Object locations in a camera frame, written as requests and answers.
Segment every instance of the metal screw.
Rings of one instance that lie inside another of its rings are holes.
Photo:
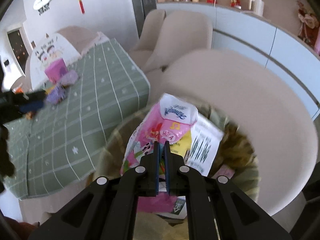
[[[100,177],[100,178],[97,179],[97,183],[98,183],[99,185],[106,184],[107,181],[108,181],[108,180],[107,180],[105,177]]]
[[[228,178],[227,178],[226,176],[220,176],[220,177],[218,178],[218,181],[219,181],[220,183],[225,184],[225,183],[228,182]]]
[[[181,172],[188,172],[188,171],[190,171],[190,168],[189,168],[188,166],[181,166],[181,167],[179,168],[179,170],[180,170]]]
[[[137,173],[143,173],[145,170],[146,170],[146,168],[143,167],[143,166],[138,166],[138,167],[136,167],[136,172],[137,172]]]

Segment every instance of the pink box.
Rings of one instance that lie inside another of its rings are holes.
[[[44,72],[48,76],[50,82],[56,84],[62,76],[68,73],[68,70],[63,58],[60,58],[52,62]]]

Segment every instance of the purple package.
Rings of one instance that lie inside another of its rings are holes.
[[[68,73],[66,73],[59,81],[62,86],[70,86],[76,83],[79,76],[77,72],[71,69]]]
[[[61,85],[57,85],[51,92],[47,95],[47,102],[51,104],[57,104],[66,98],[66,91]]]
[[[235,174],[235,171],[229,168],[227,165],[223,164],[220,169],[212,176],[213,179],[216,179],[219,176],[226,176],[227,178],[231,179],[232,176]]]
[[[146,213],[170,213],[177,198],[176,196],[169,196],[166,192],[159,192],[155,197],[139,197],[137,210]]]

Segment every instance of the pink snack bag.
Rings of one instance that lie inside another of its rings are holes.
[[[128,169],[138,166],[142,156],[152,153],[155,141],[160,143],[160,150],[165,141],[174,144],[197,120],[198,110],[195,106],[164,94],[131,135],[120,174],[123,175]]]

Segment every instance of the beige chair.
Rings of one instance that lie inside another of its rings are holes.
[[[130,57],[139,67],[147,62],[155,49],[164,18],[165,10],[162,9],[152,10],[148,13],[140,39],[129,52]]]
[[[211,49],[213,26],[210,19],[198,12],[175,11],[162,25],[156,47],[144,73],[166,67],[195,49]]]
[[[233,51],[199,50],[151,82],[162,93],[207,101],[248,134],[259,160],[258,204],[273,215],[302,190],[316,164],[318,139],[308,111],[276,75]]]
[[[31,55],[28,56],[26,61],[26,68],[25,68],[26,79],[24,81],[24,85],[26,86],[26,88],[28,88],[28,90],[32,89],[31,76],[30,76],[30,59],[31,59]]]

